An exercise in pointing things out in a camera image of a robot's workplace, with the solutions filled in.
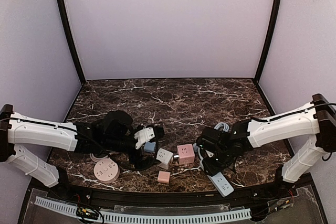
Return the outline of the pink cube socket adapter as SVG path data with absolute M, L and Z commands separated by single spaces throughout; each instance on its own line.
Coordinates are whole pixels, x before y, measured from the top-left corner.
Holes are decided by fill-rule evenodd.
M 195 153 L 192 144 L 184 144 L 177 146 L 178 164 L 186 166 L 194 163 Z

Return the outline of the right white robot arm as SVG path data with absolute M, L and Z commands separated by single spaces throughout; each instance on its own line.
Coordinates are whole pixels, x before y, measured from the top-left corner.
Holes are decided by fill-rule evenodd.
M 196 145 L 207 152 L 201 157 L 201 168 L 214 176 L 245 152 L 302 135 L 308 136 L 307 142 L 280 169 L 283 182 L 295 183 L 325 154 L 335 152 L 335 103 L 319 93 L 311 102 L 287 113 L 237 122 L 230 132 L 205 127 Z

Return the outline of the blue power strip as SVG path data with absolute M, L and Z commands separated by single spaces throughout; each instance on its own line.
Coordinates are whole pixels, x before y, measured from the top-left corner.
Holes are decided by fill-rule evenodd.
M 222 197 L 225 198 L 234 192 L 234 188 L 225 178 L 222 172 L 218 172 L 213 176 L 207 175 L 207 177 L 210 179 L 210 181 L 212 182 L 212 184 L 215 186 L 215 188 Z

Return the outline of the white cube socket adapter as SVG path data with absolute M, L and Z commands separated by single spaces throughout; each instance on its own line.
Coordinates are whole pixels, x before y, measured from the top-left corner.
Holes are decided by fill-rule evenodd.
M 169 169 L 169 166 L 173 161 L 173 156 L 174 154 L 172 152 L 160 148 L 156 156 L 156 160 L 160 162 L 158 164 L 158 167 L 163 169 Z

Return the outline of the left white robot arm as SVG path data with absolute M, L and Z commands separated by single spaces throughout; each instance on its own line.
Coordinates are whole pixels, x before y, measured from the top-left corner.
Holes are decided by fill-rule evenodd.
M 133 128 L 132 117 L 124 111 L 110 111 L 92 123 L 59 123 L 38 120 L 14 112 L 6 104 L 1 109 L 1 162 L 12 164 L 46 187 L 68 186 L 64 169 L 50 165 L 24 145 L 59 148 L 79 154 L 126 153 L 128 170 L 142 171 L 154 165 L 153 157 L 143 157 L 142 146 L 158 143 L 164 136 L 162 127 L 149 125 Z

